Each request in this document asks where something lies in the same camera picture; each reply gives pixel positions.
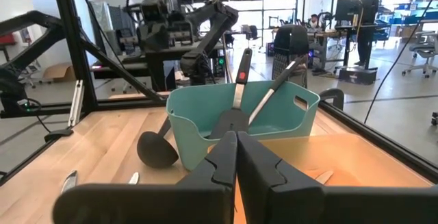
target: office chair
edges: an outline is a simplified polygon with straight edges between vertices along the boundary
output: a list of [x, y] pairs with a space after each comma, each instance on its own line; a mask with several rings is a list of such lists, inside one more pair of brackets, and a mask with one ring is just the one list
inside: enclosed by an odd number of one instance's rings
[[[425, 42], [422, 42], [422, 37], [428, 37]], [[402, 75], [405, 76], [406, 72], [410, 73], [412, 70], [422, 69], [425, 78], [429, 78], [429, 71], [432, 73], [438, 71], [438, 67], [434, 67], [429, 64], [429, 59], [438, 55], [438, 34], [435, 32], [420, 32], [417, 33], [418, 41], [414, 45], [409, 47], [409, 51], [414, 52], [413, 60], [417, 58], [417, 54], [423, 58], [426, 58], [426, 63], [422, 65], [413, 65], [408, 69], [403, 70]]]
[[248, 48], [250, 40], [257, 40], [259, 36], [257, 35], [257, 27], [255, 25], [249, 26], [250, 33], [246, 33], [246, 39], [248, 40]]
[[224, 37], [225, 37], [225, 45], [228, 48], [232, 49], [234, 47], [234, 37], [233, 37], [233, 35], [225, 34]]

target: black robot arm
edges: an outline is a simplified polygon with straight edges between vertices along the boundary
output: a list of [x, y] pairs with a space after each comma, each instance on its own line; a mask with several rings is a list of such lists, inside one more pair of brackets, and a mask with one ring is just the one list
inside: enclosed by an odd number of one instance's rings
[[204, 84], [204, 56], [209, 55], [213, 51], [220, 37], [237, 22], [239, 15], [237, 10], [217, 1], [204, 6], [204, 9], [200, 9], [196, 16], [198, 17], [197, 23], [201, 19], [208, 17], [211, 19], [212, 25], [210, 31], [201, 40], [197, 48], [183, 55], [180, 64], [184, 75], [190, 77], [193, 84]]
[[44, 35], [14, 59], [0, 66], [0, 90], [17, 97], [26, 97], [22, 85], [17, 81], [20, 74], [47, 49], [64, 39], [64, 30], [60, 19], [38, 11], [31, 11], [0, 23], [0, 36], [35, 24], [47, 28]]
[[[59, 18], [38, 11], [28, 12], [0, 22], [0, 36], [16, 32], [35, 24], [47, 28], [44, 35], [18, 54], [14, 59], [0, 66], [0, 99], [5, 111], [8, 110], [8, 112], [19, 112], [20, 109], [18, 105], [20, 104], [18, 104], [18, 101], [27, 98], [24, 85], [18, 81], [20, 74], [47, 49], [65, 39], [65, 33], [62, 21]], [[103, 54], [98, 47], [89, 41], [84, 32], [78, 33], [81, 34], [81, 42], [85, 50], [89, 51], [106, 66], [109, 66], [115, 73], [123, 77], [148, 98], [154, 101], [162, 101], [162, 97], [156, 92], [146, 88], [125, 69], [115, 64]]]
[[208, 3], [191, 13], [185, 14], [185, 20], [192, 25], [192, 35], [198, 36], [198, 28], [205, 21], [211, 19], [218, 11], [215, 3]]

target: computer monitor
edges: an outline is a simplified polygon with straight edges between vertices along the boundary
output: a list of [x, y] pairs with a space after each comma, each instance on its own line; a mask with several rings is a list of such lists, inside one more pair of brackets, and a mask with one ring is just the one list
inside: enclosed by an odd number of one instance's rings
[[338, 0], [335, 18], [337, 21], [353, 21], [354, 15], [358, 15], [361, 24], [372, 24], [376, 18], [378, 0]]
[[335, 18], [337, 21], [352, 21], [355, 14], [361, 12], [359, 0], [337, 0]]

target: workbench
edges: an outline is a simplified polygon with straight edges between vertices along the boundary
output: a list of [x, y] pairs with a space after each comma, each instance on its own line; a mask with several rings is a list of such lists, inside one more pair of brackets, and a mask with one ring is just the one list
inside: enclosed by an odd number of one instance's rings
[[[174, 47], [162, 49], [161, 51], [146, 50], [140, 55], [119, 56], [126, 70], [134, 77], [151, 77], [152, 86], [155, 91], [167, 91], [177, 88], [175, 83], [174, 61], [179, 61], [184, 53], [187, 53], [199, 46], [200, 42], [193, 45], [176, 44]], [[222, 43], [217, 43], [209, 58], [216, 60], [224, 50]], [[118, 78], [109, 67], [102, 66], [100, 62], [94, 65], [90, 71], [94, 73], [96, 79]]]
[[326, 68], [327, 62], [343, 62], [345, 59], [327, 59], [327, 46], [329, 38], [341, 39], [346, 37], [346, 32], [307, 32], [307, 37], [309, 39], [310, 49], [316, 50], [319, 53], [314, 53], [314, 55], [320, 59], [320, 68], [324, 70]]
[[[112, 98], [136, 97], [137, 94], [132, 94]], [[360, 138], [349, 127], [351, 124], [342, 123], [324, 111], [329, 106], [325, 102], [320, 104], [311, 130], [312, 137], [332, 135], [327, 142], [348, 142], [353, 137], [365, 143], [368, 149], [378, 149], [382, 156], [390, 158], [390, 166], [406, 168], [366, 138]], [[52, 223], [54, 201], [60, 195], [66, 176], [74, 170], [78, 172], [78, 184], [126, 184], [134, 172], [140, 173], [139, 184], [175, 184], [188, 174], [180, 161], [169, 169], [152, 169], [140, 161], [136, 151], [140, 134], [158, 132], [166, 115], [165, 108], [104, 111], [87, 115], [73, 128], [73, 135], [53, 143], [0, 187], [0, 223]], [[166, 139], [176, 148], [171, 131]], [[396, 173], [404, 179], [409, 178], [407, 184], [430, 186], [428, 180], [411, 169]]]
[[7, 46], [13, 46], [15, 44], [15, 42], [0, 43], [0, 51], [5, 55], [6, 62], [9, 62], [10, 59]]

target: table leg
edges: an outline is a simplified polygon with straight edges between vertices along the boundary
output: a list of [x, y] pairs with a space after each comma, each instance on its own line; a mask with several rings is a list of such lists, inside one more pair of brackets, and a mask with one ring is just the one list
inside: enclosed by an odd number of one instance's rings
[[172, 67], [172, 69], [169, 71], [169, 73], [166, 76], [166, 86], [167, 86], [167, 90], [174, 90], [177, 88], [177, 80], [175, 79], [174, 67]]
[[6, 50], [6, 47], [0, 47], [0, 51], [2, 51], [5, 54], [6, 62], [9, 62], [9, 53], [8, 50]]
[[152, 89], [155, 91], [167, 91], [164, 63], [160, 60], [151, 60], [148, 62], [148, 69], [151, 74]]
[[365, 61], [365, 70], [368, 70], [370, 67], [370, 60], [371, 60], [371, 51], [372, 51], [372, 43], [373, 43], [373, 37], [374, 37], [374, 32], [376, 30], [374, 28], [369, 28], [369, 31], [367, 32], [367, 42], [368, 42], [368, 47], [367, 47], [367, 58]]
[[325, 70], [326, 62], [328, 60], [327, 59], [327, 44], [328, 44], [328, 40], [329, 40], [329, 38], [327, 38], [326, 36], [323, 37], [323, 41], [322, 41], [323, 53], [322, 53], [322, 55], [323, 55], [324, 60], [321, 62], [321, 69], [322, 70]]
[[348, 59], [350, 57], [350, 37], [351, 29], [347, 29], [347, 37], [345, 41], [344, 66], [348, 66]]

